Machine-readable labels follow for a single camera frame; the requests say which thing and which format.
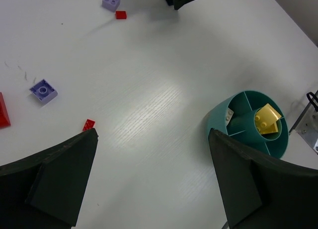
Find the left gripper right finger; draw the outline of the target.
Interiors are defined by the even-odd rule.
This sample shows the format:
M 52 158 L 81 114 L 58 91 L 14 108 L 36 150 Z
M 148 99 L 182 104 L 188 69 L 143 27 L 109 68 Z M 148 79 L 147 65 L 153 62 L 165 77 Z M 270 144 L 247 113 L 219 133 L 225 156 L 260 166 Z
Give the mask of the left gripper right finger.
M 318 171 L 266 155 L 219 130 L 208 136 L 231 229 L 316 229 Z

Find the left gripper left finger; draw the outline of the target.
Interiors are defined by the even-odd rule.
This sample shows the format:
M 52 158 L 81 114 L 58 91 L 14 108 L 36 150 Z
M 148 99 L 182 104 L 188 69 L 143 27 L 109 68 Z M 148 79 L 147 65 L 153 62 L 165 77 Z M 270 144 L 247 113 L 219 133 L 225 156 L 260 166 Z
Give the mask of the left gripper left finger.
M 96 129 L 0 167 L 2 229 L 76 226 L 98 142 Z

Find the small yellow lego brick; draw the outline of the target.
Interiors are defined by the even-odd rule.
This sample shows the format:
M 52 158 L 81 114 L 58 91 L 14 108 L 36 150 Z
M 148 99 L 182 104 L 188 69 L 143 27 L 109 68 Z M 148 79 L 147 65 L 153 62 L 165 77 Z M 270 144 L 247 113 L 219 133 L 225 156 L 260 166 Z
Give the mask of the small yellow lego brick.
M 278 113 L 269 103 L 259 109 L 254 117 L 256 129 L 266 129 L 276 121 L 281 119 L 281 114 Z

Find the small red lego plate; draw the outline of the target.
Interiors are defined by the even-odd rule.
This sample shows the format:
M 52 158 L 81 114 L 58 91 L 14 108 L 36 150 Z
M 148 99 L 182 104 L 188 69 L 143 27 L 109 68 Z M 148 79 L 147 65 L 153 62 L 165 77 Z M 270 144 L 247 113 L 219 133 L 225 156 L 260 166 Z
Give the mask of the small red lego plate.
M 86 131 L 86 130 L 92 129 L 94 127 L 94 125 L 95 125 L 94 120 L 87 119 L 82 130 Z

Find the red curved lego piece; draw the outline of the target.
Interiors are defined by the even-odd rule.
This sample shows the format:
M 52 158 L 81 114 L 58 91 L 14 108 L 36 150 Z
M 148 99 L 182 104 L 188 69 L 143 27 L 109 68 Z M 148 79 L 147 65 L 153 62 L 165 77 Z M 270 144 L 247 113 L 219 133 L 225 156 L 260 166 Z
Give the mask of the red curved lego piece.
M 5 105 L 3 94 L 0 93 L 0 128 L 10 126 L 10 119 Z

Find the tan lego brick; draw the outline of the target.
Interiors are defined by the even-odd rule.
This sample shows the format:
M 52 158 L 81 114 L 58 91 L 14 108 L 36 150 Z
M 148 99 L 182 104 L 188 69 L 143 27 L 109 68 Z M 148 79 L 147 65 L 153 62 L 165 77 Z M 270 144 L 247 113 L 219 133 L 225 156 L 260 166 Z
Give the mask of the tan lego brick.
M 234 111 L 231 110 L 230 108 L 227 108 L 226 111 L 226 117 L 225 117 L 225 123 L 228 124 L 231 120 L 231 118 L 233 117 Z

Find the long yellow lego plate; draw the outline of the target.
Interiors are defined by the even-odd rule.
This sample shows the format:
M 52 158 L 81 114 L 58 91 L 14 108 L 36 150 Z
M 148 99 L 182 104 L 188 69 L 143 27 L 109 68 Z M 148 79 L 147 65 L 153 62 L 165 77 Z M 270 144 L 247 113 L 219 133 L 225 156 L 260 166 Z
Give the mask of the long yellow lego plate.
M 280 133 L 281 129 L 282 129 L 281 120 L 276 121 L 274 124 L 272 124 L 266 129 L 257 128 L 258 132 L 261 135 Z

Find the small red lego tile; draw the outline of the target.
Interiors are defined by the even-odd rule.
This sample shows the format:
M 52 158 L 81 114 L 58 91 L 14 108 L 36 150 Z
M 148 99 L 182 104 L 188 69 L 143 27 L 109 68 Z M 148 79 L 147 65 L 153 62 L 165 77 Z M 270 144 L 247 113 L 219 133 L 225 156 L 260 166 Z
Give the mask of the small red lego tile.
M 115 18 L 117 20 L 127 19 L 127 13 L 124 10 L 115 11 Z

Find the lavender lego brick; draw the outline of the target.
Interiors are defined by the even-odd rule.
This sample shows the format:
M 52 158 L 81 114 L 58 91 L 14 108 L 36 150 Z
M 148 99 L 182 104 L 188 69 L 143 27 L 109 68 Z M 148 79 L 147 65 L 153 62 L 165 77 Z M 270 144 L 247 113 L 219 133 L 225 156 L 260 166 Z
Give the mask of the lavender lego brick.
M 102 0 L 102 7 L 115 12 L 120 5 L 121 0 Z

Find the teal divided round container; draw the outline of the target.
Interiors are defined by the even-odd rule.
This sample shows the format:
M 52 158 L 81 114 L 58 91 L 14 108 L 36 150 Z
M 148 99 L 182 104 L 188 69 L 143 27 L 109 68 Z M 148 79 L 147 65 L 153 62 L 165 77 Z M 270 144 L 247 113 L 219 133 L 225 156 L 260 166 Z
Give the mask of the teal divided round container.
M 267 103 L 282 116 L 280 133 L 261 135 L 256 129 L 255 114 Z M 225 123 L 227 108 L 234 111 L 228 124 Z M 206 135 L 209 135 L 212 128 L 242 144 L 278 159 L 281 159 L 288 146 L 288 126 L 283 112 L 270 97 L 258 91 L 239 92 L 215 106 L 208 113 Z

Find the small purple lego piece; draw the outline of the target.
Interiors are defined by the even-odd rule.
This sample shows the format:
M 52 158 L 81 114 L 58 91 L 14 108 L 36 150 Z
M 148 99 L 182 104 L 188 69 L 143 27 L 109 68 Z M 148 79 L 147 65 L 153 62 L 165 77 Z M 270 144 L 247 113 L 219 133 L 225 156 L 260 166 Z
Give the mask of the small purple lego piece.
M 58 96 L 58 92 L 45 79 L 33 85 L 29 91 L 42 105 L 46 105 Z

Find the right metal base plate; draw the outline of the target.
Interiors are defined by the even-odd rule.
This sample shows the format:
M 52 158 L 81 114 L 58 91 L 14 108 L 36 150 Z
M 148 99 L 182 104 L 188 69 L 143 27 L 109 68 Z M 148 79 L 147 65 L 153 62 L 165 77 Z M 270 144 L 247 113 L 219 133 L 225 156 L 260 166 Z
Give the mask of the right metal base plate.
M 289 130 L 289 135 L 295 131 L 310 146 L 310 148 L 318 153 L 318 92 L 308 92 L 306 94 L 308 104 L 301 112 L 295 123 Z

